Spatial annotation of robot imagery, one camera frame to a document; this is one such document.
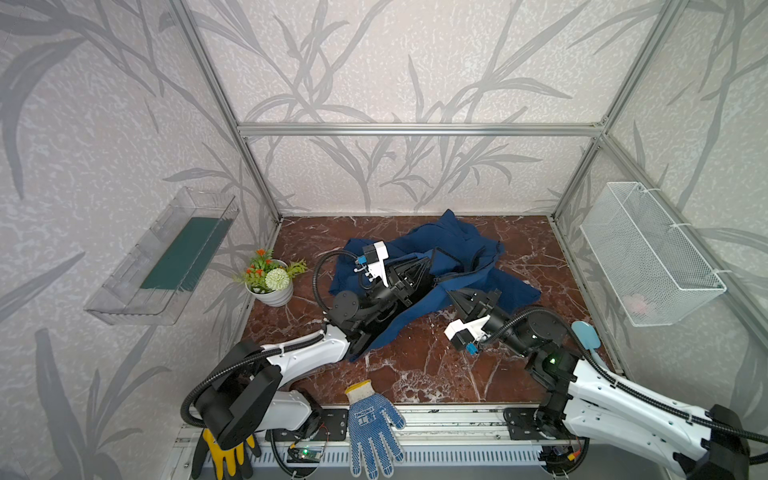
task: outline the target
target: blue garment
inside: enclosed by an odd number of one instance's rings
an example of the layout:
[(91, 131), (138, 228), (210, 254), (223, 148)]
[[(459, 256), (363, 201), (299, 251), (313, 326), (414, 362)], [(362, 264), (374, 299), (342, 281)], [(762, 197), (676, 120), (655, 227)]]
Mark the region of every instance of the blue garment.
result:
[[(344, 246), (355, 255), (362, 255), (362, 248), (375, 240), (353, 238)], [(502, 296), (498, 305), (507, 312), (530, 305), (541, 297), (541, 292), (523, 283), (521, 280), (504, 273), (494, 265), (504, 253), (501, 242), (483, 237), (474, 225), (458, 220), (453, 212), (445, 213), (434, 223), (426, 223), (391, 242), (385, 242), (389, 259), (385, 263), (424, 256), (433, 259), (429, 271), (436, 277), (437, 285), (424, 298), (398, 315), (386, 330), (379, 335), (370, 349), (377, 349), (392, 342), (400, 330), (413, 320), (430, 312), (437, 312), (451, 305), (448, 292), (460, 288), (475, 288), (489, 291), (499, 289)], [(451, 257), (436, 251), (440, 248)], [(336, 263), (336, 275), (331, 283), (330, 293), (336, 295), (343, 290), (352, 290), (360, 296), (365, 295), (360, 288), (354, 261), (339, 257)]]

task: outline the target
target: white flower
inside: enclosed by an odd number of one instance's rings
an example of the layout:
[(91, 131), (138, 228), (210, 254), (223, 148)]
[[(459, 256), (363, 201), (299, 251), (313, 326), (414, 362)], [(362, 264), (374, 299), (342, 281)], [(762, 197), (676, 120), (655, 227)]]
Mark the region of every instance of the white flower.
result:
[(288, 288), (290, 285), (290, 278), (288, 278), (288, 272), (282, 268), (276, 268), (266, 275), (266, 286), (271, 290), (282, 290)]

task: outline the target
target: white wire mesh basket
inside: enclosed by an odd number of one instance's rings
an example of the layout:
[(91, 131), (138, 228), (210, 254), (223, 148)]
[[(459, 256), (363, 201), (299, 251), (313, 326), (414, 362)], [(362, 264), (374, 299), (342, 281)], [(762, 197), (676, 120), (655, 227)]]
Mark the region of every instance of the white wire mesh basket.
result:
[(726, 290), (638, 182), (608, 182), (581, 231), (635, 326), (679, 322)]

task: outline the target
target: side wall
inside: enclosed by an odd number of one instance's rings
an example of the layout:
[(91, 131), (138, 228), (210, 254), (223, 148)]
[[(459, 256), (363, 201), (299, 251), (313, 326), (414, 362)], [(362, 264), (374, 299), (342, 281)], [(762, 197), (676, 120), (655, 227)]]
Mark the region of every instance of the side wall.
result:
[[(768, 3), (689, 2), (611, 136), (768, 304)], [(631, 325), (579, 226), (607, 181), (603, 150), (558, 226), (634, 380), (684, 402), (720, 403), (768, 429), (768, 356), (722, 299), (672, 326)], [(765, 445), (755, 445), (762, 452)], [(753, 468), (762, 478), (765, 465)]]
[[(0, 477), (156, 478), (273, 226), (164, 2), (3, 2), (0, 30)], [(88, 315), (182, 186), (241, 207), (182, 317)]]
[[(239, 122), (593, 123), (661, 2), (188, 0)], [(251, 137), (288, 214), (552, 212), (584, 138)]]

